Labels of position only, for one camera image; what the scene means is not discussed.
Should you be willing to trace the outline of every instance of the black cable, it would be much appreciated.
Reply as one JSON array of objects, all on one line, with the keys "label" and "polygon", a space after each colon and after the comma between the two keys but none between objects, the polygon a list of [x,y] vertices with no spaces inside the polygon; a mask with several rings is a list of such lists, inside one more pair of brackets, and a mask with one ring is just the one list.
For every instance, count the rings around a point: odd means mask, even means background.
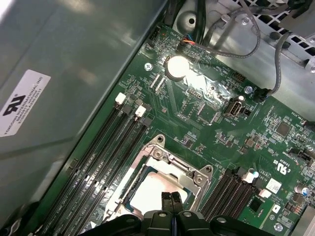
[{"label": "black cable", "polygon": [[205,0],[198,0],[197,2],[197,14],[196,14],[196,21],[195,21],[195,29],[192,34],[192,38],[196,43],[201,43],[204,30],[203,24],[205,25],[205,13],[206,11],[206,1]]}]

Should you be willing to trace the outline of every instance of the motherboard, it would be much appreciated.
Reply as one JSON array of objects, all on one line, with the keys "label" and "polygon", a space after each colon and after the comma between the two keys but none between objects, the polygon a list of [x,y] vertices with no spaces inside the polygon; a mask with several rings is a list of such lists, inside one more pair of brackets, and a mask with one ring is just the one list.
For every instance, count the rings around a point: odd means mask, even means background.
[{"label": "motherboard", "polygon": [[164,25],[130,62],[25,227],[85,232],[178,191],[207,221],[288,236],[315,206],[314,123]]}]

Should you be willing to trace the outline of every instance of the chip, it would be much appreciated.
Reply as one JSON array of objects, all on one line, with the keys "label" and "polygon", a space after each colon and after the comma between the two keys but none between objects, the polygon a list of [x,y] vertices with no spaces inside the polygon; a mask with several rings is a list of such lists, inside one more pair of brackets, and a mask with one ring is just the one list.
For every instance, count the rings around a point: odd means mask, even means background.
[{"label": "chip", "polygon": [[277,133],[286,136],[290,131],[290,127],[287,125],[287,123],[282,122],[279,127],[277,128]]},{"label": "chip", "polygon": [[252,148],[255,145],[255,141],[253,139],[246,139],[245,144],[246,146],[249,146],[250,148]]},{"label": "chip", "polygon": [[254,198],[252,203],[250,204],[250,208],[254,211],[254,212],[257,212],[258,209],[260,208],[262,204],[262,201],[259,200],[258,198]]},{"label": "chip", "polygon": [[243,153],[243,154],[247,154],[248,153],[248,149],[246,147],[241,147],[240,151]]},{"label": "chip", "polygon": [[297,204],[302,204],[304,202],[303,196],[299,194],[294,194],[292,200]]}]

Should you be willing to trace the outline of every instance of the ul logo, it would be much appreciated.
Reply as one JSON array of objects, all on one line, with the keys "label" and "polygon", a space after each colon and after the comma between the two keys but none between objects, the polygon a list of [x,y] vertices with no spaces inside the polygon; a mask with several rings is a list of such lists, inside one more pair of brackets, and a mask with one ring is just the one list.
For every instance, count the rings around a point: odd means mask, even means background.
[{"label": "ul logo", "polygon": [[18,107],[23,102],[24,98],[25,95],[13,98],[10,105],[4,111],[3,116],[9,115],[12,112],[16,112],[18,110]]}]

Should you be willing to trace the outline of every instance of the metal panel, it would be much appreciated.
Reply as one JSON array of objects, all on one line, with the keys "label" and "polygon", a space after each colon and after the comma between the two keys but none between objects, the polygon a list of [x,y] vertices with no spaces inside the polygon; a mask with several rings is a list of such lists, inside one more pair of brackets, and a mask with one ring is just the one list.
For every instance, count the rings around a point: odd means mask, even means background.
[{"label": "metal panel", "polygon": [[315,236],[315,209],[307,206],[291,236]]},{"label": "metal panel", "polygon": [[16,0],[0,22],[0,107],[31,69],[51,80],[0,138],[0,226],[38,201],[166,0]]},{"label": "metal panel", "polygon": [[[232,0],[207,0],[207,27],[221,17],[222,14],[230,12],[232,9],[240,6]],[[187,20],[180,24],[181,17]],[[187,0],[180,11],[174,25],[174,29],[193,29],[189,27],[189,18],[195,17],[195,2]],[[256,36],[251,23],[242,25],[240,18],[226,26],[225,30],[217,29],[212,39],[212,44],[216,48],[226,52],[235,52],[240,54],[249,53],[255,46]],[[258,21],[262,31],[262,41],[258,51],[247,59],[235,59],[218,56],[218,58],[231,68],[238,70],[247,76],[253,83],[262,88],[273,88],[276,79],[276,70],[274,65],[275,41],[269,38],[269,33],[273,30]],[[302,64],[305,59],[312,59],[307,55],[304,48],[299,45],[293,45],[288,50],[283,51],[281,58],[282,65],[282,85],[280,90],[274,95],[279,101],[304,116],[307,119],[315,120],[315,74],[311,73],[308,67]]]}]

